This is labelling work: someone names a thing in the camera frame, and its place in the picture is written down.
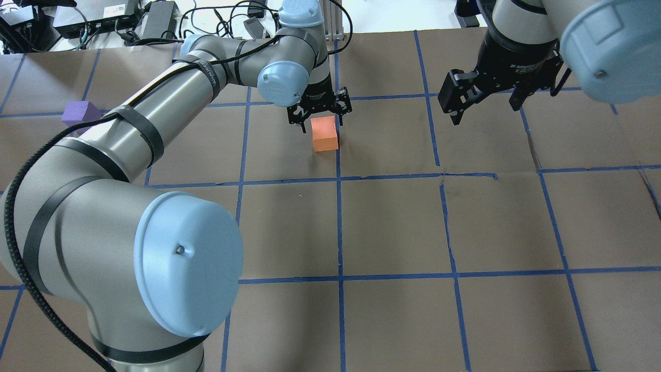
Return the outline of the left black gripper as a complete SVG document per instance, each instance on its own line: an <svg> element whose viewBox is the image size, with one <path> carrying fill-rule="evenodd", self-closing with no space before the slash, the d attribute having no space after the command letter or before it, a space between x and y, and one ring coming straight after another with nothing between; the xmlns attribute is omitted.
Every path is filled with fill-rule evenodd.
<svg viewBox="0 0 661 372"><path fill-rule="evenodd" d="M321 82L307 85L302 98L288 107L288 122L301 128L307 134L307 118L316 113L330 112L338 116L338 126L344 125L344 115L353 111L349 90L342 87L338 92L333 90L333 80L330 74Z"/></svg>

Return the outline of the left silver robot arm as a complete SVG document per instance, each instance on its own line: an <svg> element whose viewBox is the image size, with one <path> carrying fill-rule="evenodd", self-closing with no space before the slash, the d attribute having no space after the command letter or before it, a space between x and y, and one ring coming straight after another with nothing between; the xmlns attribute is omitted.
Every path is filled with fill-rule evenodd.
<svg viewBox="0 0 661 372"><path fill-rule="evenodd" d="M2 265L106 371L201 371L238 296L243 244L224 207L134 184L227 85L304 126L342 115L319 1L284 1L264 42L189 35L171 66L98 120L56 134L2 195Z"/></svg>

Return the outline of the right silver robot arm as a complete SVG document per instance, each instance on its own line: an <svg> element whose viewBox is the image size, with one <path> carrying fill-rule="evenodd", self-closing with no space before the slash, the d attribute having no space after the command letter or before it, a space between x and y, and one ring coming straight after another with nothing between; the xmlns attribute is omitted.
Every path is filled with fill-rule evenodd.
<svg viewBox="0 0 661 372"><path fill-rule="evenodd" d="M601 103L659 95L659 1L458 1L455 14L482 15L487 31L474 69L450 70L437 95L454 125L491 94L512 90L519 111L570 75Z"/></svg>

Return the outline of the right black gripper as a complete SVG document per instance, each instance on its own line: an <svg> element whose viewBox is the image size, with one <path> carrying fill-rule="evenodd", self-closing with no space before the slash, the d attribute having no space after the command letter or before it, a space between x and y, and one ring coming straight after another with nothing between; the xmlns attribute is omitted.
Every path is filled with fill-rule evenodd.
<svg viewBox="0 0 661 372"><path fill-rule="evenodd" d="M454 126L461 124L465 111L491 94L512 90L509 104L520 111L528 97L539 90L554 97L572 73L559 54L559 42L522 44L507 38L486 36L472 71L449 70L437 95L442 111Z"/></svg>

